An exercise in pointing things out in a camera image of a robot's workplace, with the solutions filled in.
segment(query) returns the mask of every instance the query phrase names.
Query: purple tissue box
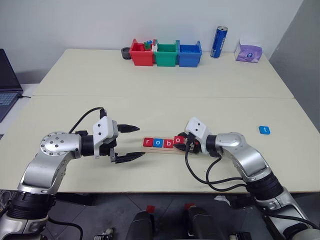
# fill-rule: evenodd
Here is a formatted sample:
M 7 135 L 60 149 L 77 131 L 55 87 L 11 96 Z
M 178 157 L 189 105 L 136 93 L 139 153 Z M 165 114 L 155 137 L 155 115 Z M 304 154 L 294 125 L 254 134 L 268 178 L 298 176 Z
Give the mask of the purple tissue box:
M 241 62 L 257 63 L 262 55 L 262 48 L 257 45 L 242 44 L 240 41 L 234 52 L 235 60 Z

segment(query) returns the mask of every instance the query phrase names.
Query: red bin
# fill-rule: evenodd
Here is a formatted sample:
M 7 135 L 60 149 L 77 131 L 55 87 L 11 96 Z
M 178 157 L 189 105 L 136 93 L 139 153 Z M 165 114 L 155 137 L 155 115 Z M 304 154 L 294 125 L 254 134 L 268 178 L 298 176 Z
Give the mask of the red bin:
M 136 39 L 133 39 L 129 53 L 131 55 L 134 65 L 153 66 L 155 62 L 155 57 L 152 51 L 152 45 L 154 45 L 155 42 L 156 40 L 153 40 L 153 43 L 150 44 L 150 48 L 145 49 L 144 43 L 138 43 Z

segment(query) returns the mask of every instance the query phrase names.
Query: blue can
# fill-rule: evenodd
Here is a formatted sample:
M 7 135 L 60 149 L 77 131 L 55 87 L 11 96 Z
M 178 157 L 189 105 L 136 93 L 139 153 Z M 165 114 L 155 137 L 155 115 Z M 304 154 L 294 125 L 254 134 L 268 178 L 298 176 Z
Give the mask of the blue can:
M 210 56 L 213 58 L 220 57 L 222 47 L 224 46 L 228 28 L 226 26 L 218 26 L 212 45 Z

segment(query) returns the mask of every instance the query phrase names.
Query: white wall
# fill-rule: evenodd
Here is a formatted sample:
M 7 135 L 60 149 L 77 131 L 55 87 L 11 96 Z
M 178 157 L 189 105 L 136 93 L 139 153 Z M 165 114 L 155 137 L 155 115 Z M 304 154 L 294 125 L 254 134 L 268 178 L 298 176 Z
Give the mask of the white wall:
M 320 1 L 304 0 L 270 58 L 320 131 Z
M 269 58 L 303 0 L 0 0 L 0 48 L 22 83 L 39 82 L 66 48 L 120 49 L 132 39 L 209 51 L 219 25 L 233 52 L 241 34 Z

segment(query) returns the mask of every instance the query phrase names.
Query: gray floor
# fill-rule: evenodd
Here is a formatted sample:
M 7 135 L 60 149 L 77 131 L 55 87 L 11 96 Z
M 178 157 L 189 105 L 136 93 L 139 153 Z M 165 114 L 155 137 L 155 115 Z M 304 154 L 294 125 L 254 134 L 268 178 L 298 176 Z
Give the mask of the gray floor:
M 83 228 L 84 240 L 92 240 L 107 228 L 115 228 L 115 240 L 124 240 L 136 213 L 148 205 L 155 206 L 155 240 L 183 237 L 182 212 L 185 204 L 196 204 L 206 209 L 222 231 L 250 232 L 253 240 L 271 240 L 261 214 L 255 207 L 231 209 L 224 201 L 214 200 L 213 194 L 98 194 L 94 206 L 57 201 L 49 212 L 57 221 L 73 222 Z M 299 194 L 296 201 L 311 221 L 320 222 L 320 193 Z M 74 227 L 47 224 L 43 232 L 48 239 L 77 240 Z

